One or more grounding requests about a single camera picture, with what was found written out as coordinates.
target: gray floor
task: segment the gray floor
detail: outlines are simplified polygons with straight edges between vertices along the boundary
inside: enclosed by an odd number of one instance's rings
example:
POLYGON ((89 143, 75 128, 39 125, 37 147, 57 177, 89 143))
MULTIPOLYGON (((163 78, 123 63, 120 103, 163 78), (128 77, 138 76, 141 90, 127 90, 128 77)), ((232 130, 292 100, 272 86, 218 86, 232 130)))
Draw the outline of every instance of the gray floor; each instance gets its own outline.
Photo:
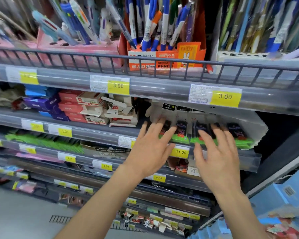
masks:
MULTIPOLYGON (((52 239, 63 225, 52 215, 74 216, 75 210, 0 188, 0 239, 52 239)), ((152 233, 110 229, 106 239, 167 239, 152 233)))

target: hand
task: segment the hand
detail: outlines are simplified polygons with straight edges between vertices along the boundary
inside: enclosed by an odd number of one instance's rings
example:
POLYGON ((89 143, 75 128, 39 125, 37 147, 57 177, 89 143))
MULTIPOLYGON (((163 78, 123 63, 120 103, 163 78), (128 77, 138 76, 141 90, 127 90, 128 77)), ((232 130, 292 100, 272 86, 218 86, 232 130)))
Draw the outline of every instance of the hand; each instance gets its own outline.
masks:
POLYGON ((123 165, 128 166, 134 173, 138 173, 140 180, 157 172, 171 154, 174 143, 168 145, 169 140, 176 131, 171 127, 161 139, 158 138, 165 118, 152 123, 146 132, 147 122, 144 122, 136 142, 123 165))
POLYGON ((224 193, 241 192, 239 157, 235 140, 227 128, 220 129, 214 124, 211 127, 218 146, 205 131, 198 131, 207 147, 207 160, 205 160, 201 146, 195 143, 194 156, 199 174, 216 198, 224 193))

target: finger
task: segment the finger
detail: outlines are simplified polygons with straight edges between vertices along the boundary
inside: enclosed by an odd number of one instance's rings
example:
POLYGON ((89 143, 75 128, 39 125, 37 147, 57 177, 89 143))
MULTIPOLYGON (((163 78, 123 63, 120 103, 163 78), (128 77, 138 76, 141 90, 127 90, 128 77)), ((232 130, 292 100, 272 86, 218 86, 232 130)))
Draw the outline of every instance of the finger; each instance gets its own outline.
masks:
POLYGON ((229 149, 235 155, 238 155, 238 150, 237 150, 237 146, 236 146, 236 142, 235 142, 234 137, 231 135, 230 131, 228 131, 228 129, 225 126, 221 126, 221 129, 223 130, 223 132, 226 136, 229 149))
POLYGON ((154 128, 155 128, 157 122, 159 121, 159 119, 160 119, 159 117, 156 118, 156 119, 154 120, 154 122, 149 126, 149 128, 147 129, 147 133, 146 133, 146 135, 149 135, 149 134, 151 134, 151 133, 153 132, 153 130, 154 130, 154 128))
POLYGON ((224 132, 217 127, 215 124, 211 124, 211 128, 213 129, 213 132, 215 133, 217 142, 218 142, 218 148, 222 151, 226 151, 229 146, 228 146, 228 142, 226 139, 226 136, 224 134, 224 132))
POLYGON ((194 157, 195 157, 196 162, 198 162, 199 164, 205 162, 205 159, 203 156, 203 150, 201 149, 200 144, 197 142, 195 143, 194 157))
POLYGON ((217 149, 214 140, 211 138, 211 136, 208 135, 207 132, 203 130, 198 130, 198 133, 203 138, 203 141, 205 142, 207 149, 217 149))
POLYGON ((177 126, 173 126, 170 129, 168 129, 165 132, 165 134, 161 137, 160 141, 162 143, 168 144, 168 142, 171 140, 171 137, 174 135, 176 129, 177 129, 177 126))
POLYGON ((164 161, 168 159, 168 157, 171 155, 171 152, 173 151, 174 148, 175 148, 175 143, 171 143, 165 148, 165 151, 163 152, 163 156, 162 156, 162 159, 164 161))
POLYGON ((156 123, 156 126, 154 127, 154 130, 153 130, 153 134, 155 136, 158 136, 159 133, 161 132, 163 126, 164 126, 164 123, 166 121, 166 118, 162 117, 157 123, 156 123))
POLYGON ((142 137, 145 136, 145 134, 146 134, 146 128, 147 128, 147 121, 145 121, 145 122, 143 123, 143 125, 142 125, 142 127, 141 127, 141 129, 140 129, 140 132, 139 132, 139 134, 138 134, 138 136, 137 136, 137 139, 140 139, 140 138, 142 138, 142 137))

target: forearm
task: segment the forearm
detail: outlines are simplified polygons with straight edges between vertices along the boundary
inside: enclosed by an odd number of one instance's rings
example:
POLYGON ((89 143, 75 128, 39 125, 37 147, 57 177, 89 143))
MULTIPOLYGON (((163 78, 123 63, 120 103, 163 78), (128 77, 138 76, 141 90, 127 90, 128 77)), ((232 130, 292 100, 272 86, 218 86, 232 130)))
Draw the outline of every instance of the forearm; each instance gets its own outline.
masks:
POLYGON ((120 165, 108 182, 92 196, 55 239, 104 238, 123 202, 141 181, 140 176, 120 165))
POLYGON ((239 192, 216 196, 233 239, 266 239, 263 225, 258 221, 249 199, 239 192))

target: purple box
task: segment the purple box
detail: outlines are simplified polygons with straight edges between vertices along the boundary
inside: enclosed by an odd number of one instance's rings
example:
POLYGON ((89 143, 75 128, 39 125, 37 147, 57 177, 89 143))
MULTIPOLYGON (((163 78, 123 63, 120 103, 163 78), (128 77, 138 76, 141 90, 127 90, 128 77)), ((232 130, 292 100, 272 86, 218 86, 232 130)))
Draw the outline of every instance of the purple box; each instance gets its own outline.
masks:
POLYGON ((41 109, 41 108, 38 108, 37 110, 40 112, 49 112, 50 114, 60 114, 63 112, 60 110, 58 104, 55 104, 51 109, 48 109, 48 110, 41 109))
POLYGON ((23 100, 28 107, 40 109, 41 111, 49 111, 60 102, 60 97, 59 94, 55 94, 50 98, 28 96, 24 97, 23 100))
POLYGON ((67 122, 70 121, 70 119, 68 118, 67 115, 65 115, 64 112, 61 112, 60 114, 51 114, 51 116, 53 119, 56 119, 56 120, 62 120, 62 121, 67 121, 67 122))

